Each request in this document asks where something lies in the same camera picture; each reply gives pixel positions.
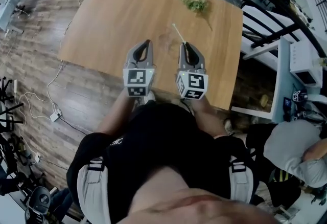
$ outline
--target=black screen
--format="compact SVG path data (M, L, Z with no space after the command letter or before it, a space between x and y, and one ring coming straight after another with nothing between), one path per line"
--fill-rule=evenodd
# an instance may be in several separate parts
M309 72L304 71L296 74L304 84L316 84L316 81L313 79Z

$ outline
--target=gray t-shirt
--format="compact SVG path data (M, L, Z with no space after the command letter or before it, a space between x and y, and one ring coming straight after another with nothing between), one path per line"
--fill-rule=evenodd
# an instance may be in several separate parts
M304 152L320 141L319 134L320 130L306 120L280 123L266 141L264 156L310 187L322 187L327 184L327 156L302 161Z

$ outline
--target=black buckle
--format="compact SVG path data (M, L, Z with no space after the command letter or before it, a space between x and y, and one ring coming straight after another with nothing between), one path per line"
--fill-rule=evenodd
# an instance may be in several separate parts
M246 171L246 166L244 165L244 162L242 162L242 164L234 164L235 161L233 161L231 163L231 171L232 173L235 173L235 172L245 172ZM243 166L244 168L242 169L236 169L235 166Z
M90 165L101 165L100 167L92 167ZM87 170L92 170L92 171L103 171L104 170L104 164L103 164L103 158L96 158L90 161L90 164L88 164Z

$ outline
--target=person's hand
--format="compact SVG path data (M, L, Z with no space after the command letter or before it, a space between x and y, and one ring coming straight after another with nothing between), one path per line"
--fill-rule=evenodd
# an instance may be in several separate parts
M302 157L303 161L319 160L327 153L327 139L320 140L308 148Z

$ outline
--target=black t-shirt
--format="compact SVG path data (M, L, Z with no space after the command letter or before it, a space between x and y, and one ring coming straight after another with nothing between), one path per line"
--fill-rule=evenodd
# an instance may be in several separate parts
M136 191L153 170L171 166L190 188L230 198L229 158L233 137L216 140L197 127L189 112L173 104L145 108L128 124L123 136L87 135L67 172L68 187L78 203L78 171L102 156L108 168L108 202L112 223L127 216Z

